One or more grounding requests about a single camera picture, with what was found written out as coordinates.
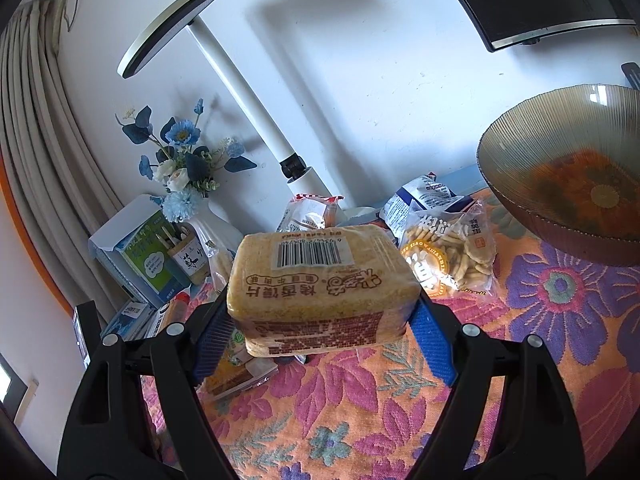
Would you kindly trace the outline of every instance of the orange tablecloth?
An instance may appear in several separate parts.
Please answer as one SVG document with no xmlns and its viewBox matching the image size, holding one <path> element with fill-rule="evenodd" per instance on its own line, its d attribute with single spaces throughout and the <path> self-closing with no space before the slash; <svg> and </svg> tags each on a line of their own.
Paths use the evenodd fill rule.
<svg viewBox="0 0 640 480">
<path fill-rule="evenodd" d="M 591 470 L 640 404 L 640 268 L 607 268 L 541 242 L 488 191 L 498 245 L 498 295 L 446 303 L 493 336 L 541 335 L 574 403 Z M 482 460 L 502 381 L 492 384 L 468 465 Z M 152 381 L 145 397 L 162 433 Z M 448 388 L 435 379 L 409 332 L 401 342 L 312 356 L 263 386 L 210 402 L 207 418 L 243 479 L 401 480 L 430 436 Z M 175 463 L 165 439 L 164 460 Z"/>
</svg>

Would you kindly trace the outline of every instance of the bowl rim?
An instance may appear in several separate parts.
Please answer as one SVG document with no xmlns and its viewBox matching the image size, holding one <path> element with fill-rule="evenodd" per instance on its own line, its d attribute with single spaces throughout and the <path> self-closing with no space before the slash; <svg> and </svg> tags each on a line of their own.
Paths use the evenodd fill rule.
<svg viewBox="0 0 640 480">
<path fill-rule="evenodd" d="M 476 149 L 476 164 L 478 165 L 478 170 L 480 171 L 480 174 L 482 175 L 482 178 L 484 179 L 484 181 L 486 182 L 487 186 L 489 187 L 489 189 L 491 189 L 492 193 L 494 194 L 499 194 L 501 197 L 503 197 L 507 202 L 509 202 L 510 205 L 514 206 L 515 208 L 519 209 L 520 211 L 528 214 L 528 215 L 532 215 L 535 216 L 537 219 L 542 220 L 543 222 L 546 222 L 547 224 L 551 224 L 553 226 L 557 226 L 560 227 L 562 229 L 568 229 L 569 231 L 572 231 L 574 233 L 578 233 L 580 235 L 583 236 L 588 236 L 588 237 L 592 237 L 592 238 L 597 238 L 598 240 L 613 240 L 616 242 L 624 242 L 625 244 L 636 244 L 638 246 L 640 246 L 640 240 L 629 240 L 628 238 L 617 238 L 614 236 L 600 236 L 600 235 L 595 235 L 593 233 L 587 233 L 585 231 L 582 231 L 580 229 L 576 229 L 574 227 L 569 227 L 566 226 L 564 224 L 561 224 L 560 222 L 556 222 L 554 220 L 551 220 L 549 218 L 546 218 L 534 211 L 531 211 L 519 204 L 517 204 L 516 202 L 514 202 L 511 198 L 507 197 L 503 192 L 501 192 L 497 186 L 495 184 L 490 184 L 489 180 L 487 179 L 486 175 L 484 174 L 484 171 L 482 170 L 482 166 L 480 166 L 480 147 L 482 146 L 482 140 L 484 139 L 484 136 L 489 132 L 489 130 L 492 129 L 492 126 L 494 126 L 495 123 L 497 123 L 501 118 L 503 118 L 506 114 L 508 114 L 509 112 L 511 112 L 514 108 L 520 106 L 521 104 L 524 104 L 528 101 L 532 101 L 533 99 L 537 99 L 540 96 L 543 95 L 547 95 L 547 94 L 553 94 L 555 92 L 559 92 L 562 90 L 569 90 L 572 88 L 578 88 L 581 86 L 606 86 L 606 87 L 610 87 L 610 88 L 623 88 L 625 90 L 629 90 L 631 92 L 635 91 L 632 88 L 628 88 L 626 86 L 621 86 L 621 85 L 612 85 L 612 84 L 605 84 L 605 83 L 582 83 L 579 85 L 572 85 L 572 86 L 564 86 L 562 88 L 556 88 L 554 90 L 550 90 L 549 92 L 543 92 L 542 94 L 537 94 L 534 95 L 533 97 L 530 97 L 528 99 L 524 99 L 524 101 L 519 102 L 518 104 L 512 106 L 511 108 L 509 108 L 507 111 L 505 111 L 504 113 L 502 113 L 495 121 L 493 121 L 489 127 L 484 131 L 484 133 L 482 134 L 482 136 L 480 137 L 480 141 L 478 142 L 478 148 Z"/>
</svg>

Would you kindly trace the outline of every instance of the lamp head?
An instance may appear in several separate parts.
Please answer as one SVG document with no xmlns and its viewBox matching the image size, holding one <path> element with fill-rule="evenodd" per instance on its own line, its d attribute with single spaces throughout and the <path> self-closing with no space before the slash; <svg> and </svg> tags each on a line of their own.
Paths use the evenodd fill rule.
<svg viewBox="0 0 640 480">
<path fill-rule="evenodd" d="M 213 0 L 175 0 L 143 30 L 118 65 L 124 79 L 137 74 L 178 32 Z"/>
</svg>

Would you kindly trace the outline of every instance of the curtain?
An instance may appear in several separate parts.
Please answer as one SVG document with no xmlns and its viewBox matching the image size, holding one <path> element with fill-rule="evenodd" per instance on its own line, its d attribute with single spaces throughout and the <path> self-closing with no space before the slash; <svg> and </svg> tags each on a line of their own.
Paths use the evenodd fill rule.
<svg viewBox="0 0 640 480">
<path fill-rule="evenodd" d="M 66 100 L 57 61 L 64 1 L 19 8 L 0 36 L 0 150 L 8 202 L 22 223 L 18 231 L 26 231 L 66 301 L 75 306 L 94 300 L 105 321 L 126 296 L 89 256 L 87 243 L 122 204 Z"/>
</svg>

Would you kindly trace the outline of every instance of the window frame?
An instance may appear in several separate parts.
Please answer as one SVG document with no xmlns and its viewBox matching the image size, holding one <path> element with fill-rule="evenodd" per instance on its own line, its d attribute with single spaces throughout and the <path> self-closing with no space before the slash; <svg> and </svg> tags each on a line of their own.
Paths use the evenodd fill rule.
<svg viewBox="0 0 640 480">
<path fill-rule="evenodd" d="M 6 391 L 6 395 L 2 401 L 2 405 L 13 422 L 15 420 L 15 415 L 18 413 L 18 408 L 20 408 L 20 403 L 24 399 L 24 395 L 27 393 L 27 385 L 19 375 L 15 373 L 14 369 L 11 368 L 11 365 L 2 356 L 2 354 L 0 354 L 0 367 L 2 367 L 2 370 L 6 372 L 11 380 L 9 383 L 9 389 Z"/>
</svg>

